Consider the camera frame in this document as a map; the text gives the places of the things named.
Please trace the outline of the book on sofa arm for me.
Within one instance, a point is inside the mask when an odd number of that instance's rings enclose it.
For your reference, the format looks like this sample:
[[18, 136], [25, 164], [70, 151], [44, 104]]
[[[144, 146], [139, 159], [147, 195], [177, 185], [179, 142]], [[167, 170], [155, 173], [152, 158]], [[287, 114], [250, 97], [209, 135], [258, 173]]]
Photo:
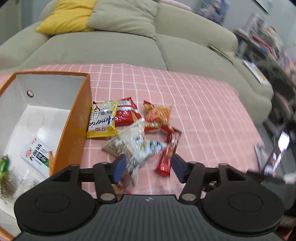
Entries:
[[232, 62], [231, 58], [226, 53], [224, 53], [223, 51], [219, 50], [218, 48], [216, 48], [213, 45], [209, 45], [208, 48], [210, 50], [212, 50], [213, 52], [215, 52], [216, 54], [218, 54], [220, 57], [228, 60], [233, 65], [233, 62]]

